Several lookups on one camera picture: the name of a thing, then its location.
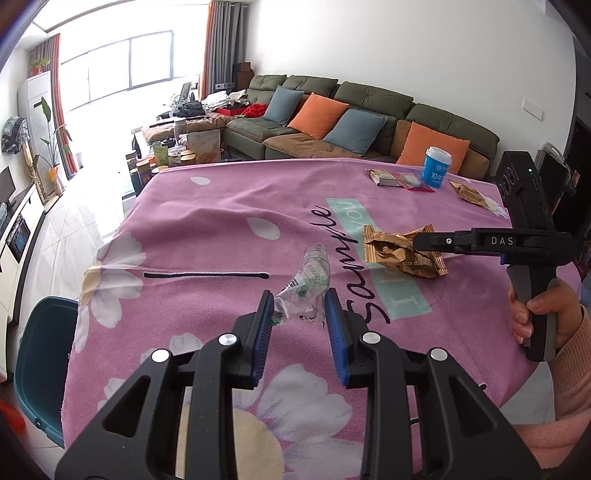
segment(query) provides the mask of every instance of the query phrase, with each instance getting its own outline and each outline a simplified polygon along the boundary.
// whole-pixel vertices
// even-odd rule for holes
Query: clear plastic bag
[[[307,322],[324,319],[324,292],[330,283],[330,264],[322,244],[304,251],[300,269],[275,296],[273,322],[280,325],[298,318]]]

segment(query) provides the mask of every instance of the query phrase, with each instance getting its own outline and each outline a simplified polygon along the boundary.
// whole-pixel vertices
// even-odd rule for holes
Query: pink tablecloth
[[[228,331],[239,315],[256,309],[264,289],[277,293],[289,282],[315,242],[326,246],[341,302],[371,329],[405,349],[446,348],[487,385],[496,405],[506,402],[536,365],[512,338],[508,277],[499,259],[449,255],[449,275],[423,280],[365,264],[358,241],[364,223],[404,233],[427,223],[454,231],[510,227],[510,221],[459,199],[448,182],[435,193],[377,187],[365,169],[384,167],[418,174],[352,159],[158,174],[87,273],[63,404],[66,445],[153,349],[193,350]],[[470,185],[501,203],[494,185]],[[162,279],[145,272],[266,272],[270,278]],[[579,287],[574,266],[559,273]],[[358,475],[365,392],[339,385],[322,322],[276,327],[260,386],[236,393],[235,407],[237,435],[258,432],[268,452],[253,478]],[[249,478],[240,456],[241,478]]]

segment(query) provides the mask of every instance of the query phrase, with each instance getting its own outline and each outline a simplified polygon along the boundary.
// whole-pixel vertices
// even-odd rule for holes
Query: ceiling
[[[49,0],[35,17],[34,23],[45,32],[51,32],[63,24],[93,11],[127,2],[138,6],[160,5],[203,5],[207,0]]]

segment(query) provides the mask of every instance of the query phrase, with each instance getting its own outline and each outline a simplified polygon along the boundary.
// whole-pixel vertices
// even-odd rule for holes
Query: black gripper frame
[[[267,354],[258,332],[271,320],[273,307],[273,296],[265,290],[258,310],[239,317],[231,334],[194,352],[153,353],[66,450],[55,478],[176,479],[184,389],[193,387],[184,477],[237,480],[232,389],[252,390],[258,384]]]
[[[345,386],[368,389],[362,480],[542,478],[514,428],[449,353],[406,351],[375,332],[364,340],[363,317],[343,311],[333,288],[325,306],[327,316],[334,307],[344,334],[345,345],[336,347],[347,352]],[[423,458],[414,475],[408,385],[417,400]]]

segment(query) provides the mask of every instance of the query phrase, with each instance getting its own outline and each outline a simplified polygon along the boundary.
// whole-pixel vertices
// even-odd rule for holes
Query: hand
[[[556,312],[558,314],[557,349],[561,349],[577,333],[583,323],[583,312],[579,305],[579,299],[573,289],[561,279],[558,279],[557,287],[549,288],[534,297],[527,303],[527,306],[517,300],[515,289],[509,283],[509,301],[511,302],[511,318],[513,319],[513,336],[519,344],[531,337],[534,331],[530,313],[544,315]]]

